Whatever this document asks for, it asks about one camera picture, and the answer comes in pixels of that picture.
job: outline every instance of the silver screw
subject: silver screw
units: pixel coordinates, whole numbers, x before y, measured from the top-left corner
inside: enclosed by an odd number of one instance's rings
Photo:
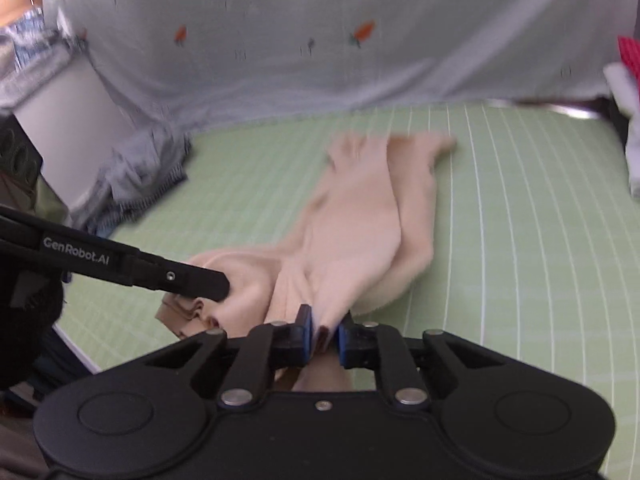
[[[428,398],[427,392],[420,388],[403,388],[396,392],[396,400],[405,406],[422,404]]]
[[[225,330],[220,327],[210,328],[207,330],[207,334],[209,335],[225,335]]]
[[[252,400],[254,400],[254,396],[252,396],[249,390],[244,390],[242,388],[234,388],[232,390],[227,390],[224,392],[220,399],[227,406],[244,406],[248,404]]]
[[[333,406],[334,405],[328,400],[318,400],[318,402],[316,402],[316,410],[319,412],[328,412]]]

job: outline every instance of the pink garment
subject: pink garment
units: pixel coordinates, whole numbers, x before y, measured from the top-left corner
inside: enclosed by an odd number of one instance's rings
[[[312,306],[314,345],[325,350],[348,311],[361,315],[386,305],[431,263],[433,167],[454,145],[452,137],[429,132],[335,139],[311,200],[280,243],[214,250],[188,261],[226,274],[226,300],[166,294],[156,317],[180,337],[215,326],[238,337],[261,323],[293,322],[306,303]],[[310,377],[321,368],[315,359],[294,389],[317,388]],[[322,362],[335,367],[337,356]],[[327,372],[341,388],[340,373]]]

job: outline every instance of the striped surface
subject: striped surface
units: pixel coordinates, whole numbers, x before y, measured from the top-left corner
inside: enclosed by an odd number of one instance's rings
[[[640,477],[640,206],[616,136],[599,121],[439,105],[218,131],[194,140],[190,180],[116,240],[177,260],[277,241],[313,189],[330,137],[350,129],[433,129],[459,141],[436,170],[433,265],[372,318],[407,336],[444,327],[594,388],[618,418],[607,474]],[[76,276],[61,324],[110,367],[174,341],[153,318],[160,297]]]

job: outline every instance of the beige sweater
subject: beige sweater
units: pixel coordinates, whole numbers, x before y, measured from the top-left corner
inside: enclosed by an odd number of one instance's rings
[[[306,303],[312,306],[314,347],[324,351],[348,311],[361,315],[386,305],[431,263],[433,167],[454,144],[434,133],[335,139],[311,200],[280,243],[189,260],[224,272],[228,298],[217,303],[166,294],[157,318],[180,337],[216,326],[238,337],[261,323],[293,322]],[[324,389],[318,380],[324,373],[334,379],[328,389],[347,384],[334,369],[334,356],[315,359],[294,389]],[[320,362],[330,362],[332,370],[313,372]]]

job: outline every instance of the white curtain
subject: white curtain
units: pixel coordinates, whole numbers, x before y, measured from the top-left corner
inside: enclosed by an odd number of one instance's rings
[[[638,0],[44,0],[134,118],[187,130],[477,98],[587,98]],[[360,48],[350,35],[373,20]]]

